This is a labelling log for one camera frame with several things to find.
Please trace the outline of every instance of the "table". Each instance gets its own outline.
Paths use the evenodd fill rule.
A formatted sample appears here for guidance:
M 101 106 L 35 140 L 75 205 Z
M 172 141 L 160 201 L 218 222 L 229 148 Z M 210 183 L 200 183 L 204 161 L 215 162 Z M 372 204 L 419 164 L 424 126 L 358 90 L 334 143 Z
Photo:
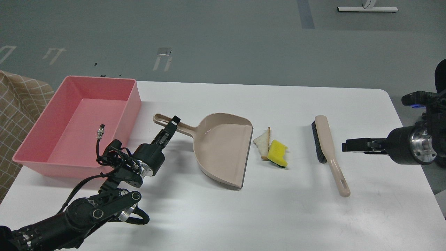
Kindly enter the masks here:
M 251 144 L 244 186 L 233 189 L 204 175 L 192 139 L 177 133 L 163 150 L 166 161 L 157 175 L 137 189 L 149 224 L 108 223 L 81 251 L 446 247 L 446 222 L 420 166 L 341 151 L 346 139 L 384 138 L 401 127 L 385 91 L 144 81 L 138 89 L 142 107 L 128 143 L 132 151 L 161 129 L 152 121 L 155 113 L 196 126 L 206 115 L 224 112 L 249 119 L 253 138 L 270 126 L 272 139 L 289 148 L 289 165 L 280 169 L 262 161 Z M 316 159 L 311 123 L 320 114 L 328 117 L 348 198 L 339 196 L 330 168 Z M 0 206 L 1 225 L 18 229 L 52 216 L 78 182 L 23 167 Z M 101 183 L 90 182 L 77 197 L 96 194 Z

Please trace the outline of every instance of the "bread slice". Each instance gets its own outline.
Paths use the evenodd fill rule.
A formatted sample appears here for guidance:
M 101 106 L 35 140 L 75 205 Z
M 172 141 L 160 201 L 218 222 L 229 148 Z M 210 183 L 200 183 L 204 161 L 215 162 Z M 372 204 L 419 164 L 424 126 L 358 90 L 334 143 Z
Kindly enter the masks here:
M 253 140 L 254 144 L 259 149 L 260 156 L 262 157 L 263 160 L 268 160 L 270 132 L 271 128 L 268 127 L 268 130 L 266 130 L 266 132 L 264 132 L 262 135 Z

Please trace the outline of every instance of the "cable connector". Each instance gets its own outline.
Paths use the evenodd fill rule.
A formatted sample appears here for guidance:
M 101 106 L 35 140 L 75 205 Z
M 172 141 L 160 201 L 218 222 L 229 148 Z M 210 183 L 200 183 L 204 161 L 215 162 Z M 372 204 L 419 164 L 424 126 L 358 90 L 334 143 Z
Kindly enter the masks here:
M 101 124 L 101 126 L 99 127 L 98 136 L 96 137 L 97 139 L 102 139 L 102 135 L 104 135 L 104 127 L 104 124 Z

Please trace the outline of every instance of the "hole in brush handle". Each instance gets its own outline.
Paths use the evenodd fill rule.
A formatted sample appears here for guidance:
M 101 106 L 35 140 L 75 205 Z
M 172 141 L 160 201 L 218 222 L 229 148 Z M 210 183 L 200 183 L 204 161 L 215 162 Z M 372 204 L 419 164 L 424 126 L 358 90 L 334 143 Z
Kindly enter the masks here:
M 342 187 L 344 187 L 344 189 L 348 188 L 347 187 L 347 182 L 345 180 L 341 180 L 341 184 L 342 184 Z

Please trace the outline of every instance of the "dustpan handle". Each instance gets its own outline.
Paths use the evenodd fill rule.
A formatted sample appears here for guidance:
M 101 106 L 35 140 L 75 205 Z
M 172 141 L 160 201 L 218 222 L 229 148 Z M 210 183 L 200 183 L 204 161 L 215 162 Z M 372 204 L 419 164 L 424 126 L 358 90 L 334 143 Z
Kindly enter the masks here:
M 156 124 L 159 124 L 160 126 L 166 126 L 167 123 L 169 123 L 169 121 L 171 121 L 172 118 L 162 115 L 162 114 L 155 114 L 153 116 L 153 122 L 155 122 Z M 184 135 L 190 136 L 190 137 L 194 137 L 195 136 L 195 130 L 196 127 L 190 126 L 190 125 L 186 125 L 185 123 L 180 122 L 177 128 L 177 132 L 182 133 Z

